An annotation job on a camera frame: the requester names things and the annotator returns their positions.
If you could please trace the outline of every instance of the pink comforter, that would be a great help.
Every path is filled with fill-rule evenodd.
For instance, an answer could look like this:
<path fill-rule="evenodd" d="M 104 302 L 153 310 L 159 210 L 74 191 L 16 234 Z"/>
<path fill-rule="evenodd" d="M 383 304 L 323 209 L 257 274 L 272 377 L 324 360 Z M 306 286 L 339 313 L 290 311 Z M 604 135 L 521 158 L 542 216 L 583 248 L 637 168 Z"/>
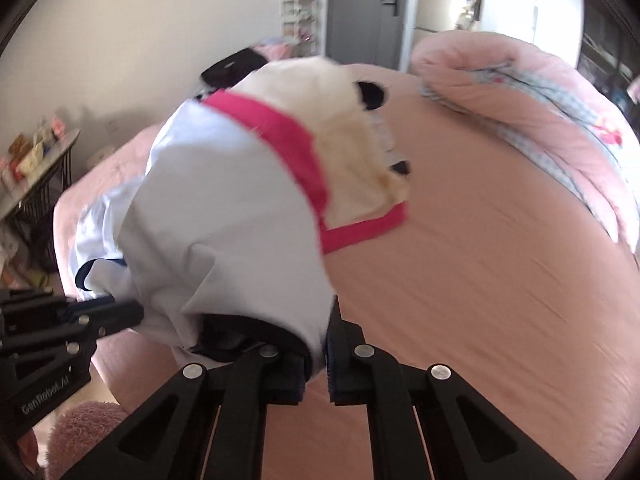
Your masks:
<path fill-rule="evenodd" d="M 571 66 L 524 41 L 462 30 L 422 40 L 412 64 L 446 102 L 532 140 L 614 241 L 620 232 L 636 250 L 640 145 L 620 110 Z"/>
<path fill-rule="evenodd" d="M 355 66 L 390 93 L 381 112 L 410 156 L 409 218 L 329 254 L 345 319 L 401 362 L 453 366 L 578 480 L 603 480 L 640 427 L 640 274 L 590 212 L 511 146 L 422 97 L 420 79 Z M 80 210 L 139 174 L 145 130 L 60 199 L 60 273 Z M 132 410 L 177 369 L 135 333 L 94 363 Z M 325 377 L 301 406 L 270 408 L 263 478 L 372 478 L 366 410 L 335 408 Z"/>

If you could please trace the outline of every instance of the pink trim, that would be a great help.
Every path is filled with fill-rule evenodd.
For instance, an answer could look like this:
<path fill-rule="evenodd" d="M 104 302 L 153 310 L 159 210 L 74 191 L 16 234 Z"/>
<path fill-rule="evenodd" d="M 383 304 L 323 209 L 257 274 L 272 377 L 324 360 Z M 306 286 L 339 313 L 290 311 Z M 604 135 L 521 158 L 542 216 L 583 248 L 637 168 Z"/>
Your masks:
<path fill-rule="evenodd" d="M 280 156 L 314 210 L 324 254 L 380 236 L 406 219 L 406 208 L 401 203 L 381 218 L 327 230 L 324 212 L 329 200 L 328 191 L 320 162 L 314 153 L 313 137 L 304 126 L 260 101 L 224 90 L 218 90 L 202 103 L 258 132 L 260 138 Z"/>
<path fill-rule="evenodd" d="M 380 218 L 373 218 L 324 231 L 320 234 L 322 252 L 328 254 L 348 245 L 371 240 L 398 227 L 405 220 L 406 202 L 402 202 L 396 204 L 391 211 Z"/>

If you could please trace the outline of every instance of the pink blanket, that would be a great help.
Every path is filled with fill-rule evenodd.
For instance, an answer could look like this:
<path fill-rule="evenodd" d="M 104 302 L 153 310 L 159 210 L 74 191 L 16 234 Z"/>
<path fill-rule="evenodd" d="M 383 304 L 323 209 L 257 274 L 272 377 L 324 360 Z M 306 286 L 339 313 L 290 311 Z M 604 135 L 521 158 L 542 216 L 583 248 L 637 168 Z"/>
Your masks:
<path fill-rule="evenodd" d="M 640 145 L 620 110 L 572 67 L 532 44 L 462 30 L 425 38 L 412 63 L 425 95 L 474 115 L 636 250 Z"/>

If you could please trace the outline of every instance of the door handle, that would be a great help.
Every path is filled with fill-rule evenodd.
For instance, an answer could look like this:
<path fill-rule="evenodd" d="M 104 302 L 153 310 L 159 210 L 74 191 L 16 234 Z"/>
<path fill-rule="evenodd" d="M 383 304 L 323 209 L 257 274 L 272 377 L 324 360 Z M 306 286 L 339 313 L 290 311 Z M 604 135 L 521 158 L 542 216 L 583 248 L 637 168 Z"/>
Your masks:
<path fill-rule="evenodd" d="M 392 2 L 382 2 L 383 5 L 390 5 L 394 8 L 394 17 L 399 15 L 400 0 L 393 0 Z"/>

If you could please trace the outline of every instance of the floor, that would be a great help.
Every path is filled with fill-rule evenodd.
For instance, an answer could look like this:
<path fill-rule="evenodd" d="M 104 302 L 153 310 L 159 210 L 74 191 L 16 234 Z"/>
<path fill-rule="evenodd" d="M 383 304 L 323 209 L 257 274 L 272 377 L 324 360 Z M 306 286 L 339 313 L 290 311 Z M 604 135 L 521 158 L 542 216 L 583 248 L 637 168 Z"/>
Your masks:
<path fill-rule="evenodd" d="M 50 275 L 49 285 L 52 286 L 55 294 L 64 296 L 59 275 Z M 91 382 L 87 386 L 82 388 L 82 390 L 73 395 L 69 400 L 61 404 L 53 413 L 44 418 L 33 428 L 33 431 L 36 434 L 36 438 L 38 439 L 38 462 L 40 463 L 40 465 L 46 465 L 47 443 L 49 442 L 49 434 L 54 427 L 56 420 L 67 410 L 74 406 L 77 406 L 78 404 L 81 404 L 82 402 L 87 402 L 88 400 L 98 400 L 100 402 L 116 402 L 106 384 L 102 382 L 100 375 L 98 375 L 98 372 L 93 365 L 91 365 L 89 372 L 91 373 Z"/>

